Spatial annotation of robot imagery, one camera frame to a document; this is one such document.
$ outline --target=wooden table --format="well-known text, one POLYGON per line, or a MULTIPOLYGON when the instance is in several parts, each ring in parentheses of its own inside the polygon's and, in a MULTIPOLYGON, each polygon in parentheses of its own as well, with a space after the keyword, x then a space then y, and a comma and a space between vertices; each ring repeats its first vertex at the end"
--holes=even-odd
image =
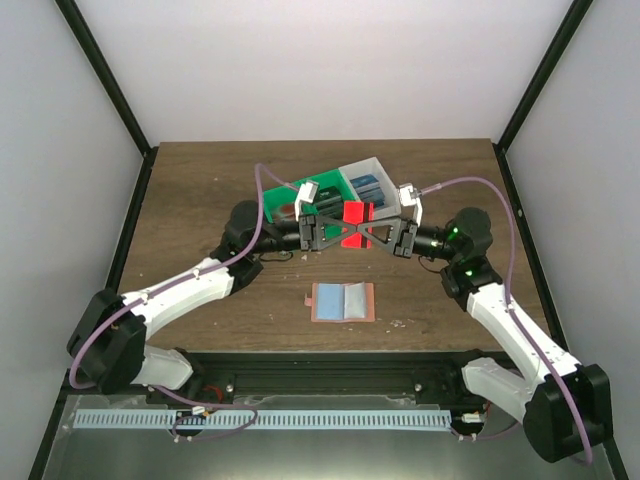
MULTIPOLYGON (((255 198, 253 164, 266 163, 286 180, 377 156, 396 184, 419 188, 478 175, 504 191, 489 140, 164 143, 125 266, 120 291, 151 286, 198 263, 218 245, 232 207, 255 198)), ((266 188, 273 184, 265 179, 266 188)), ((489 258, 507 268, 505 213, 482 185, 453 186, 423 198, 425 224, 444 225, 465 206, 486 209, 494 245, 489 258)), ((518 236, 513 291, 547 329, 518 236)), ((246 289, 190 312, 158 332, 151 344, 191 351, 416 351, 497 349, 493 338, 449 299, 439 275, 418 260, 379 249, 334 247, 266 263, 246 289), (373 282, 374 323, 310 321, 303 302, 313 282, 373 282)))

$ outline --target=red and black object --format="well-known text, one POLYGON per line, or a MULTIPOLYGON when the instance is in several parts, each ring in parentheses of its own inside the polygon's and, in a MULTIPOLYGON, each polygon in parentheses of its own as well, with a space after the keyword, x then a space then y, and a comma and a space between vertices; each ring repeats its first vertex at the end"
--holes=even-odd
MULTIPOLYGON (((373 220, 373 203, 345 201, 342 220, 352 225, 370 222, 373 220)), ((342 240, 340 245, 345 248, 371 248, 371 240, 367 240, 360 233, 354 233, 342 240)))

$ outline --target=white panel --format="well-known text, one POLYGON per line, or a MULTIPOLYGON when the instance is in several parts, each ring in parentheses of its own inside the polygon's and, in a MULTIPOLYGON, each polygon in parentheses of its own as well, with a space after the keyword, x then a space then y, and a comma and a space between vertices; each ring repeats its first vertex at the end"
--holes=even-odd
POLYGON ((491 137, 570 0, 79 0, 149 141, 491 137))
POLYGON ((509 154, 572 351, 640 478, 640 3, 594 2, 509 154))
POLYGON ((104 286, 140 155, 53 1, 4 0, 0 45, 0 472, 18 479, 104 286))

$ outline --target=robotic arm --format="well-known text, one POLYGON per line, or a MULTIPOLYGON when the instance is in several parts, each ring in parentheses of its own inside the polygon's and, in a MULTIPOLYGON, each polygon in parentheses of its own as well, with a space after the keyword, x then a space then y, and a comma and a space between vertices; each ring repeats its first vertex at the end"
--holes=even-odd
MULTIPOLYGON (((478 354, 461 369, 466 389, 522 423, 531 445, 545 460, 557 461, 582 449, 575 422, 558 385, 506 308, 502 279, 486 257, 493 242, 486 212, 464 208, 443 228, 420 226, 419 195, 411 185, 403 185, 399 188, 400 200, 404 206, 414 207, 412 219, 391 217, 352 225, 303 214, 300 204, 313 199, 313 185, 301 188, 300 192, 296 221, 263 225, 252 254, 228 267, 207 273, 207 269, 237 255, 249 244, 258 215, 254 201, 241 202, 233 209, 219 247, 193 268, 140 291, 124 295, 111 290, 98 292, 67 345, 72 357, 113 312, 131 307, 98 337, 80 362, 80 368, 98 389, 104 394, 116 393, 130 384, 180 389, 193 374, 188 354, 146 345, 146 340, 155 332, 200 305, 225 298, 249 285, 262 270, 253 254, 319 251, 360 233, 396 257, 421 255, 445 260, 447 266, 440 271, 440 276, 446 294, 496 338, 519 372, 506 370, 493 359, 478 354), (344 233, 326 238, 324 231, 329 225, 342 227, 344 233), (371 231, 382 226, 388 229, 386 238, 379 238, 371 231), (176 283, 177 279, 181 279, 177 285, 163 288, 176 283), (154 293, 150 298, 150 293, 158 289, 161 293, 154 293)), ((611 438, 611 400, 606 374, 597 365, 582 366, 555 344, 515 301, 510 308, 515 309, 569 387, 591 445, 611 438)))

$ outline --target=black metal frame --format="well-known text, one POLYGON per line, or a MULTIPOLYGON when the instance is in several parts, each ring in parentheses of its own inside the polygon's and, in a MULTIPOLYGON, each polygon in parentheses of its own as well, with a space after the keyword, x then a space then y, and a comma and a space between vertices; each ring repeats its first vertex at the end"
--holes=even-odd
MULTIPOLYGON (((549 286, 544 276, 544 271, 540 264, 540 259, 536 252, 535 244, 520 203, 516 186, 511 176, 506 154, 535 104, 535 101, 540 95, 540 92, 544 88, 544 85, 560 60, 565 48, 578 29, 580 22, 586 15, 592 1, 593 0, 573 1, 522 99, 514 111, 504 133, 498 143, 494 144, 494 150, 500 167, 500 172, 502 174, 502 179, 505 183, 513 211, 517 213, 516 222, 523 240, 527 259, 531 266, 545 317, 549 324, 551 336, 555 342, 565 349, 567 348, 566 339, 549 291, 549 286)), ((106 93, 111 98, 118 114, 143 157, 133 198, 127 212, 122 234, 118 242, 117 250, 107 280, 108 287, 117 289, 122 277, 129 247, 133 239, 133 233, 136 228, 138 215, 142 207, 147 185, 151 178, 151 172, 158 148, 151 148, 149 145, 75 1, 56 0, 56 4, 67 20, 72 32, 78 40, 78 43, 84 50, 89 62, 102 82, 106 93)), ((445 361, 445 359, 456 355, 456 352, 195 355, 201 363, 209 364, 213 362, 211 364, 215 364, 218 367, 220 365, 224 365, 224 370, 232 376, 241 374, 244 375, 243 378, 253 379, 254 386, 260 385, 260 372, 264 372, 266 362, 271 368, 270 378, 272 381, 274 378, 274 372, 279 373, 279 376, 276 375, 279 379, 277 380, 278 384, 271 384, 271 386, 281 394, 289 392, 291 394, 300 394, 309 391, 319 393, 317 388, 313 388, 312 385, 303 380, 305 378, 304 372, 309 369, 313 370, 316 374, 322 373, 331 377, 331 375, 336 375, 336 367, 339 367, 340 371, 344 371, 346 369, 347 371, 358 372, 362 371, 361 369, 363 365, 366 365, 369 370, 373 368, 373 373, 359 379, 357 383, 360 388, 359 391, 378 394, 386 391, 390 394, 394 394, 400 393, 396 391, 398 389, 411 388, 412 383, 408 382, 407 378, 410 378, 411 382, 415 381, 415 374, 420 370, 421 365, 445 361)), ((500 353, 492 354, 492 356, 501 362, 507 361, 507 359, 503 358, 500 353)), ((140 394, 144 392, 145 390, 143 389, 132 387, 131 392, 128 393, 140 394)), ((64 402, 68 395, 72 395, 74 393, 75 392, 65 381, 53 408, 49 425, 29 476, 30 479, 35 480, 41 478, 44 474, 49 452, 60 421, 60 416, 62 415, 64 402)), ((85 391, 84 393, 90 394, 95 392, 85 391)), ((605 442, 605 449, 615 477, 617 479, 627 479, 628 475, 620 458, 620 453, 615 441, 611 440, 605 442)))

